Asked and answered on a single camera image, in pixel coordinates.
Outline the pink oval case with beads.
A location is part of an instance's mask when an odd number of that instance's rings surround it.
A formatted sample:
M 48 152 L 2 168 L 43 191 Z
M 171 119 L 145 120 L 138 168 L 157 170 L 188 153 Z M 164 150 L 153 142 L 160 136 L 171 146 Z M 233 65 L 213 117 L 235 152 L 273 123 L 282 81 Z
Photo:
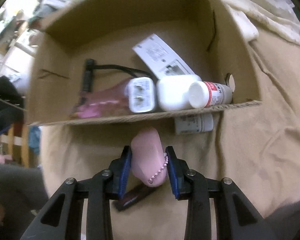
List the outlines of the pink oval case with beads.
M 131 141 L 131 170 L 149 187 L 161 186 L 167 177 L 169 158 L 163 151 L 160 136 L 153 127 L 141 130 Z

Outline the white USB wall charger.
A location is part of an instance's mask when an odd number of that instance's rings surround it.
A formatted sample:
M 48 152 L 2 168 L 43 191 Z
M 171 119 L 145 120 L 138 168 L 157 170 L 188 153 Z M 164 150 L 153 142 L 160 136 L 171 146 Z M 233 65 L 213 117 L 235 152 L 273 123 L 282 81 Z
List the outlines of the white USB wall charger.
M 129 110 L 132 113 L 149 113 L 155 110 L 156 89 L 149 77 L 137 77 L 129 81 L 127 86 Z

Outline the dark red flat device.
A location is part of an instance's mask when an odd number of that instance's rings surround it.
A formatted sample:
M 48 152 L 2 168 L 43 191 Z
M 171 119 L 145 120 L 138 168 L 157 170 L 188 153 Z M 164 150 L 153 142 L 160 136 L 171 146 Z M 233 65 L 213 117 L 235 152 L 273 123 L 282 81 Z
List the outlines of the dark red flat device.
M 115 207 L 118 212 L 125 211 L 138 204 L 138 202 L 142 201 L 156 190 L 157 188 L 155 187 L 148 187 L 144 184 L 140 184 L 125 193 L 121 199 L 113 201 L 113 207 Z

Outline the white labelled bottle outside box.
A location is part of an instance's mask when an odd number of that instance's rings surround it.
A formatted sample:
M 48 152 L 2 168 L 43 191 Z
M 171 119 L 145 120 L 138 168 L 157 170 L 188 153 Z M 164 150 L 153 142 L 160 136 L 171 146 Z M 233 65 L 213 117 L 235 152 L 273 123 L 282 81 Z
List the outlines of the white labelled bottle outside box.
M 174 124 L 177 135 L 210 132 L 214 126 L 211 113 L 176 117 Z

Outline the pink transparent plastic bag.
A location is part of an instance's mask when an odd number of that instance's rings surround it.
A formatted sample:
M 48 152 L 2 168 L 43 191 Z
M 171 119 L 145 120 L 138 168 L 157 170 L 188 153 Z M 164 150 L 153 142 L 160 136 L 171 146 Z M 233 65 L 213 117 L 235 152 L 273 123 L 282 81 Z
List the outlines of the pink transparent plastic bag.
M 127 78 L 105 90 L 82 94 L 83 103 L 77 104 L 71 119 L 89 119 L 130 115 Z

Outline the white round jar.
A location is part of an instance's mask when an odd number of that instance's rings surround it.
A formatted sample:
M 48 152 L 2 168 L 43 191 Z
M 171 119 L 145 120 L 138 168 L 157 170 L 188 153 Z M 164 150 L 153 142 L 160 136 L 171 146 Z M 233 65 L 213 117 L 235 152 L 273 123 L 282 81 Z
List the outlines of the white round jar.
M 189 87 L 201 81 L 198 75 L 165 76 L 157 82 L 157 97 L 163 111 L 182 111 L 191 109 Z

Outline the white pill bottle red label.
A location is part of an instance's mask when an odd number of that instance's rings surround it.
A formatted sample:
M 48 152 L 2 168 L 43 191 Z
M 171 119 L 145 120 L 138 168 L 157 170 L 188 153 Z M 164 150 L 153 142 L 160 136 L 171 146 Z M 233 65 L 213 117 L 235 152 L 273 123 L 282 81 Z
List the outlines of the white pill bottle red label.
M 196 81 L 189 87 L 189 103 L 193 108 L 228 105 L 232 102 L 232 90 L 223 84 Z

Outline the white printed leaflet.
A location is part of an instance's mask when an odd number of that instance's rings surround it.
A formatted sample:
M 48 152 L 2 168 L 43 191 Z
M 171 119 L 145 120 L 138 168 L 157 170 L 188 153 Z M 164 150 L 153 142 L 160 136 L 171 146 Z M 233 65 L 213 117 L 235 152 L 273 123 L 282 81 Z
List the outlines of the white printed leaflet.
M 136 44 L 133 50 L 157 79 L 171 75 L 195 74 L 186 62 L 156 34 Z

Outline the brown cardboard box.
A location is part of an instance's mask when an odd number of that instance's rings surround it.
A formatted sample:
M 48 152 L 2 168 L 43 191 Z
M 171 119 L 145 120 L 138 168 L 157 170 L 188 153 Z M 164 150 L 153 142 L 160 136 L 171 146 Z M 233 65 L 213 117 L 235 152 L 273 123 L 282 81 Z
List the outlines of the brown cardboard box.
M 172 74 L 186 64 L 203 81 L 234 78 L 232 103 L 207 112 L 261 103 L 248 43 L 222 0 L 84 0 L 43 20 L 27 93 L 28 124 L 80 124 L 71 117 L 84 63 Z

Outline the teal blue pillow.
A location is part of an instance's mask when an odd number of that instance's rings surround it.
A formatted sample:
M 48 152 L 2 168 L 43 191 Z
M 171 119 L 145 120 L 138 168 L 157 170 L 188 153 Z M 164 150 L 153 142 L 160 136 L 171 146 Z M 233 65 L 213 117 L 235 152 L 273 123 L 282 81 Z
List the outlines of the teal blue pillow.
M 42 19 L 49 16 L 55 11 L 56 9 L 51 7 L 50 5 L 41 5 L 39 9 L 34 13 L 33 17 L 28 20 L 29 28 L 40 30 Z

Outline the cream white duvet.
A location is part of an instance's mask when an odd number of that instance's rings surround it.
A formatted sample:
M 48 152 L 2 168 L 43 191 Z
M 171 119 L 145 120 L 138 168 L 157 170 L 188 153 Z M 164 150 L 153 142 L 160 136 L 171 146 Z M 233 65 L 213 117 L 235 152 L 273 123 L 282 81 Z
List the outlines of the cream white duvet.
M 246 41 L 252 41 L 259 32 L 250 20 L 255 20 L 288 42 L 300 46 L 300 21 L 291 0 L 222 0 Z

